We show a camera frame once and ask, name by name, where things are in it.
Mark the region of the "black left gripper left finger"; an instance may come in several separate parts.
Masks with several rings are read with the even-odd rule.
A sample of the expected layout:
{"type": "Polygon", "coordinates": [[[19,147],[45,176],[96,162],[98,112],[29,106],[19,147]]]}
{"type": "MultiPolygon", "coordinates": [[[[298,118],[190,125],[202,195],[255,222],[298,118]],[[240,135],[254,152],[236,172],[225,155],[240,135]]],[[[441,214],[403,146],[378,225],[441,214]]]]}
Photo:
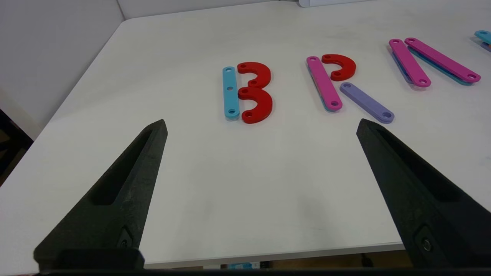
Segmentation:
{"type": "Polygon", "coordinates": [[[146,126],[35,248],[41,273],[140,270],[139,250],[167,140],[146,126]]]}

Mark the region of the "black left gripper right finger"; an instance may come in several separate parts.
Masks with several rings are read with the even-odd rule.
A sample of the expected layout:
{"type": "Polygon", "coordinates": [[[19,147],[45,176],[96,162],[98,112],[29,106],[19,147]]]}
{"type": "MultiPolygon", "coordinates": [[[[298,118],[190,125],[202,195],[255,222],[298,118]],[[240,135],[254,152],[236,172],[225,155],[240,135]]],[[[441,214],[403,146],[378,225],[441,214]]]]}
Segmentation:
{"type": "Polygon", "coordinates": [[[400,239],[419,268],[489,268],[491,214],[394,134],[356,131],[400,239]]]}

